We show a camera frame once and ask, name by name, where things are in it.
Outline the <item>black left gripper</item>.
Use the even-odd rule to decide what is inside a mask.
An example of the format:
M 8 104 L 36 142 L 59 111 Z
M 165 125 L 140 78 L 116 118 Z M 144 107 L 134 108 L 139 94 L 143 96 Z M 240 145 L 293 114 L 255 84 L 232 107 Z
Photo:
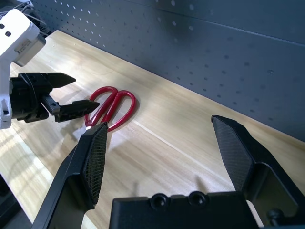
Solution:
M 47 119 L 49 113 L 42 105 L 43 96 L 48 95 L 54 88 L 61 88 L 74 82 L 75 78 L 64 73 L 19 73 L 17 77 L 10 78 L 12 119 L 26 123 Z M 82 118 L 99 105 L 99 102 L 81 100 L 60 106 L 59 112 L 54 115 L 55 122 Z

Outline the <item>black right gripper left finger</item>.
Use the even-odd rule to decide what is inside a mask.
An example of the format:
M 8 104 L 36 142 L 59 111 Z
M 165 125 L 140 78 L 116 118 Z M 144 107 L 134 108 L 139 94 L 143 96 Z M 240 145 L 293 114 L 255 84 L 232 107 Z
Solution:
M 60 165 L 34 229 L 79 229 L 87 211 L 95 209 L 105 166 L 108 125 L 98 124 L 80 137 Z

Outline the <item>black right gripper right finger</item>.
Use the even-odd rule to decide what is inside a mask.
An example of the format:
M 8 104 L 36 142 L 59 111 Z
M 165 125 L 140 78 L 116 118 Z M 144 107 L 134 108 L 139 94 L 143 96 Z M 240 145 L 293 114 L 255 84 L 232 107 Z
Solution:
M 211 117 L 221 157 L 236 191 L 264 226 L 304 226 L 305 197 L 271 152 L 233 119 Z

